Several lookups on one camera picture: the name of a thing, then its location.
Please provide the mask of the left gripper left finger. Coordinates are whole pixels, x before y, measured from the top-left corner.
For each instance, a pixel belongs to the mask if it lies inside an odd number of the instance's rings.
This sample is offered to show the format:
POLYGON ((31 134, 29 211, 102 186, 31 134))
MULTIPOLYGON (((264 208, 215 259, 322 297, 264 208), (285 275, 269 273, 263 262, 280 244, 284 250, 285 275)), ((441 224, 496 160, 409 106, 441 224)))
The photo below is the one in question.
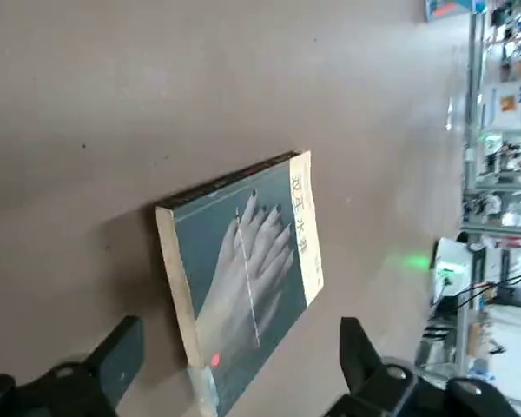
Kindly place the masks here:
POLYGON ((0 374, 0 416, 115 416, 143 362, 144 324, 128 315, 83 361, 65 361, 23 385, 0 374))

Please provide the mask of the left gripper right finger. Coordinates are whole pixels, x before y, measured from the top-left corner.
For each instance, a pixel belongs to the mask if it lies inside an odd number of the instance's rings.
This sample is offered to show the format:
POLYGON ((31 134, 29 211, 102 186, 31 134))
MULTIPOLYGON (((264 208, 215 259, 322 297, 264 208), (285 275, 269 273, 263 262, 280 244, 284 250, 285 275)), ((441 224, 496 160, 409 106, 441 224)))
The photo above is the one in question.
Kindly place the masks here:
POLYGON ((493 385, 480 379, 451 378, 436 387, 409 367, 385 362, 360 321, 340 320, 340 366, 349 392, 327 416, 518 416, 493 385))

